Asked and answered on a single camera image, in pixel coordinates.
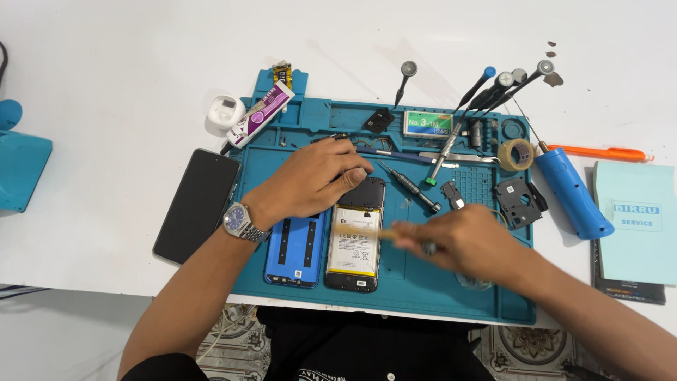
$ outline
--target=blue watch dial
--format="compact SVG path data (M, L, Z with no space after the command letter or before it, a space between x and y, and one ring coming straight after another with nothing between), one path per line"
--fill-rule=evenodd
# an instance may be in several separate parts
M226 224L230 230L236 230L244 222L244 209L242 207L235 207L227 215Z

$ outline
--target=black shirt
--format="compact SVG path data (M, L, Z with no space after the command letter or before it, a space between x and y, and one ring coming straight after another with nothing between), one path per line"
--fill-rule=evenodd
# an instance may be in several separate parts
M265 381L493 380L471 352L469 324L260 307L271 338ZM204 381L190 356L151 357L123 381Z

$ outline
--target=tape roll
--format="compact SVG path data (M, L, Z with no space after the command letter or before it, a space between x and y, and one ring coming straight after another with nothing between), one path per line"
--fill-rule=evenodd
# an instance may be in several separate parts
M512 150L516 149L519 153L519 160L515 163L512 160ZM508 172L523 171L531 167L533 163L533 147L524 139L512 139L498 146L498 154L501 160L501 168Z

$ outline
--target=opened phone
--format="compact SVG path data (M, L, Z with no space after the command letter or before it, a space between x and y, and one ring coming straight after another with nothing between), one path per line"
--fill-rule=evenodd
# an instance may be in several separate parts
M242 164L198 148L190 157L153 246L153 254L183 264L221 225Z
M343 195L332 208L324 284L358 292L374 292L378 284L378 261L383 224L385 181L367 177ZM335 233L337 227L368 229L373 235Z
M270 235L263 279L268 283L312 288L320 281L327 211L306 218L289 217Z

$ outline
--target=wristwatch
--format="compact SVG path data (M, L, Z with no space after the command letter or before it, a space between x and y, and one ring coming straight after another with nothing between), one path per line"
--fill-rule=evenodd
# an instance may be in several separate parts
M257 229L249 218L247 206L234 203L223 215L223 227L225 231L235 237L248 239L252 242L264 242L270 236L270 231Z

